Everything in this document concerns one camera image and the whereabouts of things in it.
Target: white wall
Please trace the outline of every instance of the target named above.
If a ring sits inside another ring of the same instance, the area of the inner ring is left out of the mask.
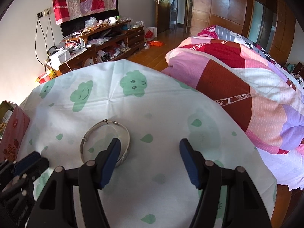
[[[304,64],[304,32],[297,20],[295,21],[294,38],[287,62]]]
[[[186,0],[178,0],[177,23],[184,24]]]
[[[154,26],[154,0],[118,0],[121,16],[144,20],[147,27]],[[36,78],[44,67],[35,57],[35,32],[37,13],[52,7],[52,0],[15,0],[0,21],[0,101],[3,99],[20,104],[36,87]],[[46,31],[48,18],[40,19]],[[60,26],[51,14],[55,44],[62,39]],[[51,34],[48,47],[53,44]],[[40,61],[47,58],[41,30],[38,29],[37,53]]]

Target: pink box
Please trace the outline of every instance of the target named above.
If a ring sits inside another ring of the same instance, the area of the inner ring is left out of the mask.
[[[29,117],[15,103],[3,101],[0,104],[0,122],[8,110],[13,110],[0,141],[0,162],[17,158],[19,146],[29,125]]]

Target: door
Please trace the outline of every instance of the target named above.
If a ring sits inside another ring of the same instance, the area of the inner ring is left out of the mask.
[[[157,33],[169,30],[170,0],[155,0],[155,20]]]
[[[189,34],[192,21],[193,0],[186,0],[185,4],[185,19],[184,19],[184,33]]]

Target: tv stand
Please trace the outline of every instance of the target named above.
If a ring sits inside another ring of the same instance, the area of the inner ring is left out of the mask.
[[[107,30],[112,28],[113,31],[115,32],[121,32],[121,35],[115,36],[111,38],[109,41],[103,43],[102,45],[92,45],[89,47],[87,50],[77,53],[76,55],[72,56],[70,59],[67,60],[67,64],[63,63],[59,66],[59,71],[56,71],[56,74],[62,75],[66,74],[68,72],[71,72],[70,68],[72,70],[79,69],[86,67],[85,63],[86,61],[90,58],[93,60],[94,64],[97,63],[97,52],[100,50],[105,49],[106,47],[112,46],[113,44],[117,42],[123,41],[126,46],[130,47],[131,49],[127,52],[120,53],[118,56],[116,56],[113,59],[110,59],[109,61],[117,61],[120,59],[125,59],[129,56],[131,56],[135,51],[141,50],[144,46],[144,30],[143,27],[139,27],[136,29],[130,29],[130,30],[119,30],[119,28],[128,23],[131,22],[131,20],[124,21],[124,22],[119,22],[114,25],[98,28],[95,31],[92,31],[90,33],[87,33],[85,35],[82,35],[78,38],[70,38],[70,40],[76,41],[77,39],[81,38],[85,41],[87,44],[89,36],[92,36],[96,33],[100,33],[101,31]]]

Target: white tablecloth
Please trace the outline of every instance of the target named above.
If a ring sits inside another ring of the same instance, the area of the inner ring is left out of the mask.
[[[190,225],[200,193],[179,153],[182,138],[219,166],[244,166],[272,215],[276,179],[245,133],[214,101],[160,72],[127,60],[95,64],[35,88],[24,111],[31,122],[18,159],[36,150],[50,161],[35,181],[35,197],[56,166],[82,165],[82,137],[95,123],[109,119],[125,125],[131,135],[126,161],[100,191],[111,227]],[[95,158],[114,136],[117,131],[110,126],[94,132],[85,158]],[[79,205],[75,195],[78,225],[84,227]],[[216,226],[222,215],[220,208]]]

